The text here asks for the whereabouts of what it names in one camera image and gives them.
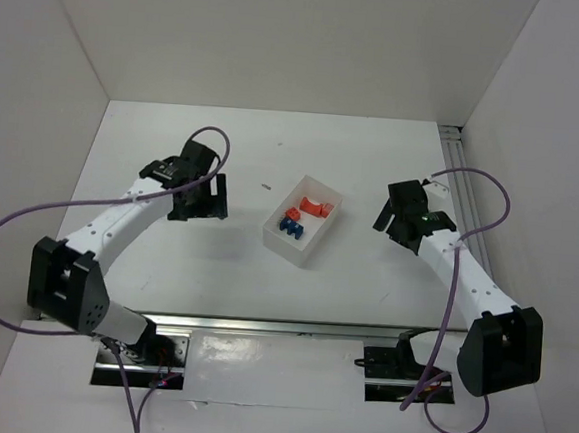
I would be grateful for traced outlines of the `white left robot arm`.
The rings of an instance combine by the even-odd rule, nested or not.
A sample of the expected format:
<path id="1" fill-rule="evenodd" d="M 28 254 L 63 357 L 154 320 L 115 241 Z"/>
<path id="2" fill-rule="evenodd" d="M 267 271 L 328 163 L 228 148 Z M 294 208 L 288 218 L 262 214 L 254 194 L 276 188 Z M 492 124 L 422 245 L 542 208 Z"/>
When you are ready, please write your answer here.
<path id="1" fill-rule="evenodd" d="M 180 155 L 147 164 L 125 194 L 62 240 L 43 237 L 33 248 L 27 302 L 81 335 L 113 340 L 140 361 L 173 358 L 172 339 L 154 321 L 108 295 L 104 276 L 119 255 L 159 219 L 226 219 L 227 184 L 211 148 L 188 140 Z"/>

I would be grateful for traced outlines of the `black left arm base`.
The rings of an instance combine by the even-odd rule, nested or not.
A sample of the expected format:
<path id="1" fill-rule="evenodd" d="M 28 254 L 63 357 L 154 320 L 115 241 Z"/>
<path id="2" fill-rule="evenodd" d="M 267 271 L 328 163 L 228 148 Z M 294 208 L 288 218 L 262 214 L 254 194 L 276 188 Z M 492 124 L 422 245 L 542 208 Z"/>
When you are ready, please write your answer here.
<path id="1" fill-rule="evenodd" d="M 183 389 L 184 368 L 191 337 L 189 333 L 183 332 L 171 332 L 168 337 L 174 344 L 175 352 L 171 353 L 168 350 L 165 360 L 163 360 L 163 354 L 157 354 L 153 360 L 137 358 L 133 352 L 118 346 L 131 388 L 146 389 L 155 382 L 161 390 L 181 391 Z M 90 384 L 104 387 L 122 386 L 117 358 L 103 343 L 97 350 Z"/>

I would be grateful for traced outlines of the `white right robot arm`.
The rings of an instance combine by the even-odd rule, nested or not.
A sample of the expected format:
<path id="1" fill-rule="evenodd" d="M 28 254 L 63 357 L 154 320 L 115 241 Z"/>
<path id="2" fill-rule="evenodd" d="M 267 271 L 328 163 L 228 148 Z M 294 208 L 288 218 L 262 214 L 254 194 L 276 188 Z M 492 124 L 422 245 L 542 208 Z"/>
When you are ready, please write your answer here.
<path id="1" fill-rule="evenodd" d="M 429 207 L 419 180 L 389 184 L 374 227 L 412 251 L 453 295 L 466 332 L 409 330 L 398 338 L 400 366 L 455 374 L 473 397 L 538 382 L 544 323 L 534 308 L 504 294 L 476 261 L 452 219 Z"/>

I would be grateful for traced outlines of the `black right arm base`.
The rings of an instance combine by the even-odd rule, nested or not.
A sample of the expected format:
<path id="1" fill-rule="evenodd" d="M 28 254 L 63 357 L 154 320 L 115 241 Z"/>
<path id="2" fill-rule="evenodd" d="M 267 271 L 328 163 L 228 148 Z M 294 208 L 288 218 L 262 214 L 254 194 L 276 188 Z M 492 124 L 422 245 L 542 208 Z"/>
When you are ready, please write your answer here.
<path id="1" fill-rule="evenodd" d="M 424 366 L 413 357 L 411 338 L 425 329 L 407 330 L 391 345 L 365 346 L 354 364 L 364 372 L 365 401 L 401 403 L 411 393 Z"/>

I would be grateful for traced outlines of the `red square block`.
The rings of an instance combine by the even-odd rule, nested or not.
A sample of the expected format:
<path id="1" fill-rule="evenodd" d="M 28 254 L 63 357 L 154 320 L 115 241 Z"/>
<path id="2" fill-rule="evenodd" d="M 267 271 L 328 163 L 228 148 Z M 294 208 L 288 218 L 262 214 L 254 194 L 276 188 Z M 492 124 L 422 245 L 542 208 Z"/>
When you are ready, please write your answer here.
<path id="1" fill-rule="evenodd" d="M 298 222 L 301 217 L 301 212 L 297 208 L 291 207 L 286 210 L 285 216 L 292 221 Z"/>

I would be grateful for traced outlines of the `red arch block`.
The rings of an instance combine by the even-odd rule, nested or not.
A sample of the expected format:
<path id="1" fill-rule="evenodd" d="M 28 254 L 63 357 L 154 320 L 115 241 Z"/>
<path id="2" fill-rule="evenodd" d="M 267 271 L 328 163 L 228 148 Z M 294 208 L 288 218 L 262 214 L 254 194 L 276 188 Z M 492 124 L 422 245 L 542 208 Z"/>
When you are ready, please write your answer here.
<path id="1" fill-rule="evenodd" d="M 323 203 L 313 202 L 307 197 L 302 197 L 299 209 L 302 213 L 307 213 L 318 218 L 323 217 Z"/>

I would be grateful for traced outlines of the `blue double arch block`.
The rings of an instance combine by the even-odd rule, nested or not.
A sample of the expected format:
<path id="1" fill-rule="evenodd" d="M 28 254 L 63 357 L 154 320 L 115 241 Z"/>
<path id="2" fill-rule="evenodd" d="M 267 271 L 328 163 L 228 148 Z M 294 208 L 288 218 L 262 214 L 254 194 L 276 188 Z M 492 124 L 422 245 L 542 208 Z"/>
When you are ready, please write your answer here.
<path id="1" fill-rule="evenodd" d="M 285 231 L 287 235 L 299 240 L 303 236 L 304 227 L 297 221 L 284 217 L 279 223 L 280 231 Z"/>

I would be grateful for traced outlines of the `white plastic box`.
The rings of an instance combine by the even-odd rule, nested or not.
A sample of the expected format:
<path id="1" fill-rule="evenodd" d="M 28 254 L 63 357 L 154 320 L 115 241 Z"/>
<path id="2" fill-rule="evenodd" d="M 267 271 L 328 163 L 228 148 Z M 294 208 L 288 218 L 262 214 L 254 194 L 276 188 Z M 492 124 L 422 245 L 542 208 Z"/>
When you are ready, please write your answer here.
<path id="1" fill-rule="evenodd" d="M 323 217 L 318 218 L 303 213 L 299 209 L 302 197 L 307 197 L 315 203 L 323 203 Z M 332 227 L 341 211 L 342 202 L 343 196 L 339 192 L 311 176 L 304 176 L 263 224 L 264 247 L 289 263 L 302 268 L 326 232 Z M 305 230 L 299 240 L 279 229 L 280 221 L 286 217 L 285 212 L 291 207 L 301 212 L 298 222 Z"/>

